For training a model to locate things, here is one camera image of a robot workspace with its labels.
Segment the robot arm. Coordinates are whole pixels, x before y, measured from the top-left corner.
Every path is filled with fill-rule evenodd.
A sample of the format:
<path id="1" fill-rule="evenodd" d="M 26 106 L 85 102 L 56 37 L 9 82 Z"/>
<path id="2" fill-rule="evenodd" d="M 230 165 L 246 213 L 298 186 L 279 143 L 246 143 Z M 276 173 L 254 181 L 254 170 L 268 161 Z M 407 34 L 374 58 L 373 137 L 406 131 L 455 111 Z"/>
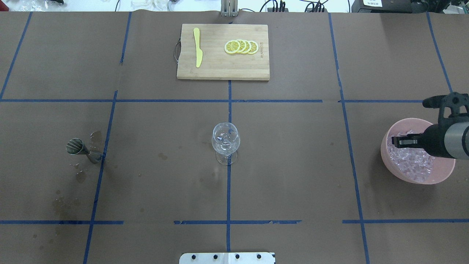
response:
<path id="1" fill-rule="evenodd" d="M 423 133 L 394 136 L 391 142 L 397 148 L 424 149 L 433 157 L 468 160 L 469 123 L 431 125 Z"/>

